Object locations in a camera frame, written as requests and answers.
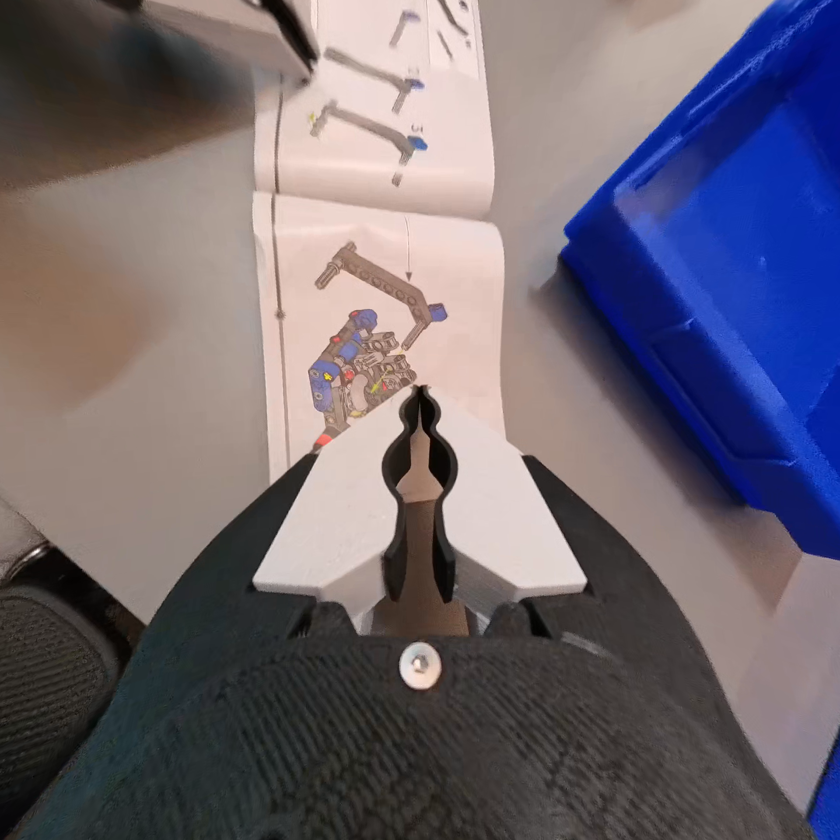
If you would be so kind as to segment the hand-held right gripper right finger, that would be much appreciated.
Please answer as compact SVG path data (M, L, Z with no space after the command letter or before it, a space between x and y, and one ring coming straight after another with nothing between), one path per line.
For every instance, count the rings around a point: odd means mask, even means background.
M433 566L445 602L583 592L587 579L527 467L492 427L435 387L420 391L435 501Z

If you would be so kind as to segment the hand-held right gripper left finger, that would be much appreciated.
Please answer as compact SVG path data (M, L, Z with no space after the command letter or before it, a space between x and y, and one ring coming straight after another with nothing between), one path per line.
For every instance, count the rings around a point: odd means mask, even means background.
M255 573L260 592L318 601L398 601L407 566L406 504L420 390L406 388L311 461Z

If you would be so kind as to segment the lego instruction booklet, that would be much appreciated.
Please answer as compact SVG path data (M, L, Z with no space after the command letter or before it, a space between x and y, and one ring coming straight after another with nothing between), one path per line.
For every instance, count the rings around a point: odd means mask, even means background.
M304 7L313 76L255 106L269 481L415 385L506 433L479 4Z

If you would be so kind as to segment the blue plastic storage bin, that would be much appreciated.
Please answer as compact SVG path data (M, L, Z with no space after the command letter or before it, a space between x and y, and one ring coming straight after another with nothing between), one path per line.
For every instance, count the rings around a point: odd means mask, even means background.
M838 559L839 5L775 2L561 256L733 492Z

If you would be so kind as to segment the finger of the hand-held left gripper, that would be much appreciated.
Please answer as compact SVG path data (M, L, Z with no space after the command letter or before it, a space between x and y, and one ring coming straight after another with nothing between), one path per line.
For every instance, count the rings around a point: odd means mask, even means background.
M320 49L309 1L142 1L158 24L293 82L308 82Z

